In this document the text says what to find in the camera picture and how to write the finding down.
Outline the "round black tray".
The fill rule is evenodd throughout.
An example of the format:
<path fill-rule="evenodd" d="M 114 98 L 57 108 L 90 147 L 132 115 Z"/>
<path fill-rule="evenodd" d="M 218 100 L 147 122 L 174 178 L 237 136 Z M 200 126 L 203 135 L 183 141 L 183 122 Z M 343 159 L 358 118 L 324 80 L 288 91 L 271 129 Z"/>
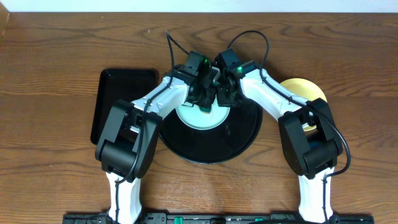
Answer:
<path fill-rule="evenodd" d="M 160 131 L 163 143 L 176 155 L 201 164 L 216 164 L 242 154 L 255 140 L 262 123 L 262 108 L 230 107 L 228 117 L 217 127 L 197 130 L 184 124 L 174 109 Z"/>

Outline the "green and yellow sponge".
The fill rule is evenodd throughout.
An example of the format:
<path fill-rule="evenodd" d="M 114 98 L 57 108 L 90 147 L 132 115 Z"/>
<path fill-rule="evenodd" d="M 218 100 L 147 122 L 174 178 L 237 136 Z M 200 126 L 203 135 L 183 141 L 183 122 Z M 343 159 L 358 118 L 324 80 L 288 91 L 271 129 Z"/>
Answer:
<path fill-rule="evenodd" d="M 211 112 L 211 106 L 200 106 L 199 109 L 204 112 L 204 113 L 210 113 Z"/>

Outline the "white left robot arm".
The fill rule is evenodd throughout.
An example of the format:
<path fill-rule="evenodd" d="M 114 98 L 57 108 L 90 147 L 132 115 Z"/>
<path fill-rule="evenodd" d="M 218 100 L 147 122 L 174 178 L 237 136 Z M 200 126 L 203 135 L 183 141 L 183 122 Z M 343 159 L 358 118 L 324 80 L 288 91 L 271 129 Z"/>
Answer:
<path fill-rule="evenodd" d="M 136 223 L 142 212 L 141 179 L 154 158 L 163 119 L 184 104 L 199 74 L 187 67 L 166 74 L 160 85 L 138 100 L 111 107 L 95 157 L 111 188 L 107 223 Z"/>

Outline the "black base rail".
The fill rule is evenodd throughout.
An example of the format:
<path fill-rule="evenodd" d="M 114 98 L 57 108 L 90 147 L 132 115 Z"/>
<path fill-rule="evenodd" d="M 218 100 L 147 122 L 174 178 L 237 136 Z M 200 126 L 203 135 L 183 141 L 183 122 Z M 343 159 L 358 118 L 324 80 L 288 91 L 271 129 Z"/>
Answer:
<path fill-rule="evenodd" d="M 111 223 L 105 213 L 65 214 L 63 224 Z M 138 224 L 246 224 L 246 223 L 305 223 L 298 213 L 272 213 L 269 215 L 168 215 L 145 213 L 136 220 Z M 331 224 L 374 224 L 369 215 L 332 215 Z"/>

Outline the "yellow plate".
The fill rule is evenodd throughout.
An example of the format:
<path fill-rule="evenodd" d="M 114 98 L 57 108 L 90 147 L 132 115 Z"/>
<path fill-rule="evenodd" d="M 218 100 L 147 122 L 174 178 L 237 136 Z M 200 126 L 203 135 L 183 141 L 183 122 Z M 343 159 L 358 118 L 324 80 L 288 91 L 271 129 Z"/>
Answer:
<path fill-rule="evenodd" d="M 327 102 L 326 96 L 322 89 L 311 82 L 303 78 L 290 78 L 280 83 L 285 89 L 290 91 L 293 96 L 293 100 L 305 105 L 308 101 L 313 101 L 321 98 Z"/>

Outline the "rectangular black tray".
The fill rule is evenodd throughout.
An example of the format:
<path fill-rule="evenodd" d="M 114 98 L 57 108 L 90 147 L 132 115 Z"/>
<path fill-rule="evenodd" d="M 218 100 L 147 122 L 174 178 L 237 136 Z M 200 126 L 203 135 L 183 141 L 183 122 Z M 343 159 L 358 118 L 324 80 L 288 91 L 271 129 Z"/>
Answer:
<path fill-rule="evenodd" d="M 90 136 L 94 145 L 100 139 L 114 103 L 142 98 L 157 86 L 158 77 L 155 69 L 107 68 L 101 72 Z"/>

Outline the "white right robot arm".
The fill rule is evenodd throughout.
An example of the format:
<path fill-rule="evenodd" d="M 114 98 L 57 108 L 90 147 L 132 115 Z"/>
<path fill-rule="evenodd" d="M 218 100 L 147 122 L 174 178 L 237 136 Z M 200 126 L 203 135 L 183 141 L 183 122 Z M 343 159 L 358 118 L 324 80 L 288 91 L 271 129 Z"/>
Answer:
<path fill-rule="evenodd" d="M 348 152 L 337 129 L 328 103 L 308 100 L 276 82 L 254 61 L 217 61 L 227 92 L 238 92 L 268 112 L 279 125 L 282 152 L 289 167 L 298 175 L 299 214 L 305 222 L 330 223 L 330 180 L 337 158 Z"/>

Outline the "pale green plate red streak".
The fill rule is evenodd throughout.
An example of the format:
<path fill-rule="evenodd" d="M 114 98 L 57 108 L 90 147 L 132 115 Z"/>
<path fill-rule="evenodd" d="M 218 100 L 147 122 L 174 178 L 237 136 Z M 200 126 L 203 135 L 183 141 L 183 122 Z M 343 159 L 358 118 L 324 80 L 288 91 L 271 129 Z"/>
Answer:
<path fill-rule="evenodd" d="M 208 130 L 219 126 L 229 115 L 230 107 L 218 105 L 217 99 L 211 104 L 211 112 L 204 113 L 198 105 L 186 102 L 176 109 L 177 116 L 190 128 Z"/>

